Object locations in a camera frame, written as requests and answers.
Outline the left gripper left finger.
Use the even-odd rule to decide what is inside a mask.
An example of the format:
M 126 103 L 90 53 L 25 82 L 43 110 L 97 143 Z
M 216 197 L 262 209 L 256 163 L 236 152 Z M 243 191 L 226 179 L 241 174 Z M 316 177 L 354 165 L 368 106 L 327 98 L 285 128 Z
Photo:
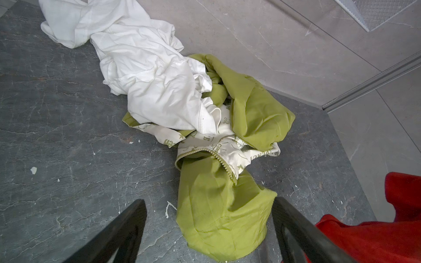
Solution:
M 137 259 L 148 213 L 143 199 L 135 200 L 66 263 L 134 263 Z

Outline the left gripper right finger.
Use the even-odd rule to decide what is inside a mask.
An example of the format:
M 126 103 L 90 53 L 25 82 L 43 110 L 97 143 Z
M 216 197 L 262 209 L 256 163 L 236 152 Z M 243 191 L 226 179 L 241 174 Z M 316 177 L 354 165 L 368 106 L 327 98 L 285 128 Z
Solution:
M 356 262 L 283 197 L 275 198 L 271 213 L 284 263 Z

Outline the red cloth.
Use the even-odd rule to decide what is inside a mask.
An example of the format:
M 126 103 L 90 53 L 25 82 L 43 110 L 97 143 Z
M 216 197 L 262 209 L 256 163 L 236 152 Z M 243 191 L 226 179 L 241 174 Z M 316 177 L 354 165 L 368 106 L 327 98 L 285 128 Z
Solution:
M 346 225 L 324 215 L 316 227 L 359 263 L 418 263 L 421 260 L 421 178 L 391 172 L 385 197 L 395 208 L 393 222 Z

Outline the green patterned cloth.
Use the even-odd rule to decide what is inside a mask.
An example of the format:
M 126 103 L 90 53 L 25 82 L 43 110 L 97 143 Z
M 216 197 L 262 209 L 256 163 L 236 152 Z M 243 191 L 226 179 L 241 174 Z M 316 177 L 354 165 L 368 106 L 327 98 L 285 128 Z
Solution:
M 253 77 L 211 54 L 191 58 L 204 64 L 212 81 L 204 97 L 217 111 L 216 135 L 140 124 L 130 114 L 123 121 L 177 148 L 177 223 L 187 245 L 215 261 L 238 260 L 264 241 L 276 197 L 246 167 L 259 157 L 278 156 L 278 143 L 296 117 Z

